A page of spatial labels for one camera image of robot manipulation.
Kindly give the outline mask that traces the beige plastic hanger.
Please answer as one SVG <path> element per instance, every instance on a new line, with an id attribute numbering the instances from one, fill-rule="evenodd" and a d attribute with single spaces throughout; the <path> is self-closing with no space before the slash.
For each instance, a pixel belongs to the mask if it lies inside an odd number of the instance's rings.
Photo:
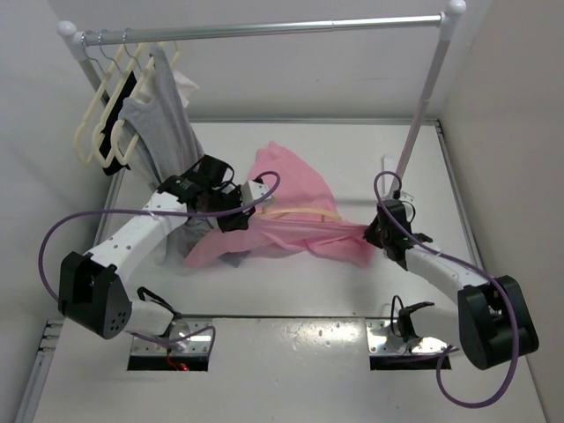
<path id="1" fill-rule="evenodd" d="M 320 223 L 345 220 L 333 203 L 310 198 L 275 197 L 259 206 L 258 212 L 262 217 L 275 220 L 302 219 Z"/>

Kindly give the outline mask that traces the pink t shirt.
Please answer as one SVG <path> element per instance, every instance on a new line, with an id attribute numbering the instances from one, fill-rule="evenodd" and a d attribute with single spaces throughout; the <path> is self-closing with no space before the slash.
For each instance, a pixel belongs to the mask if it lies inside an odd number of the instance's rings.
<path id="1" fill-rule="evenodd" d="M 258 150 L 249 172 L 251 179 L 266 171 L 280 176 L 273 194 L 283 198 L 310 198 L 333 203 L 336 200 L 325 180 L 310 165 L 291 150 L 275 142 Z M 212 230 L 189 252 L 184 263 L 190 268 L 202 268 L 222 256 L 237 253 L 271 253 L 282 256 L 307 251 L 321 258 L 353 263 L 367 268 L 375 248 L 363 240 L 365 225 L 348 220 L 320 223 L 311 220 L 267 219 L 259 215 L 258 207 L 249 220 L 249 229 L 222 233 Z"/>

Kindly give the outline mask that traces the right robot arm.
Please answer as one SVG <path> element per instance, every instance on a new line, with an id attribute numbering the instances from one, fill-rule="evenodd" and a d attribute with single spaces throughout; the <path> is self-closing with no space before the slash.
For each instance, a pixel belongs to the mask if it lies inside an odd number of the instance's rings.
<path id="1" fill-rule="evenodd" d="M 480 370 L 538 350 L 538 334 L 518 282 L 508 275 L 488 280 L 460 259 L 437 252 L 432 238 L 412 232 L 402 201 L 381 201 L 364 238 L 456 306 L 449 312 L 422 301 L 400 308 L 392 325 L 396 337 L 405 342 L 438 338 L 460 348 Z"/>

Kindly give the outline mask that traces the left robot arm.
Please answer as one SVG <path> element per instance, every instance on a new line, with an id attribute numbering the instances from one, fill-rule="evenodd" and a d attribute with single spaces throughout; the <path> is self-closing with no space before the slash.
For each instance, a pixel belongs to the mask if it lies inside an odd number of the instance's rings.
<path id="1" fill-rule="evenodd" d="M 71 252 L 61 264 L 58 309 L 101 338 L 122 331 L 163 335 L 175 318 L 160 300 L 132 300 L 125 284 L 149 254 L 194 212 L 213 216 L 225 232 L 248 228 L 254 210 L 242 186 L 226 180 L 231 167 L 205 155 L 180 175 L 168 177 L 141 214 L 84 254 Z"/>

